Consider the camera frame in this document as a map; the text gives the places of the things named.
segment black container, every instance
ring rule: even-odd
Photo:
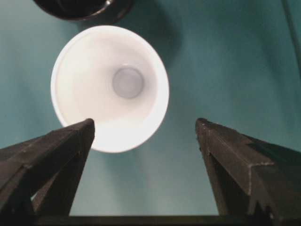
[[[33,0],[45,12],[69,21],[96,19],[99,25],[112,24],[132,5],[132,0]]]

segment teal backdrop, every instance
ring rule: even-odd
[[[301,1],[288,3],[300,40]],[[72,215],[217,214],[196,141],[198,117],[301,150],[301,77],[280,0],[140,0],[115,25],[162,57],[168,111],[140,147],[91,150]],[[51,71],[83,29],[32,0],[1,0],[0,147],[61,127]]]

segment teal background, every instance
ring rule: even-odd
[[[290,0],[301,38],[301,1]],[[140,0],[117,26],[144,37],[170,82],[166,117],[140,147],[91,151],[72,215],[217,214],[198,117],[301,150],[301,77],[279,0]],[[50,75],[85,27],[33,1],[0,2],[0,147],[61,127]]]

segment white paper cup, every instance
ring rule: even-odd
[[[63,126],[95,121],[93,149],[124,152],[160,126],[168,78],[160,57],[142,37],[116,26],[96,26],[72,38],[59,54],[51,98]]]

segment black bar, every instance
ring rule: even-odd
[[[32,226],[252,226],[251,216],[38,217]]]

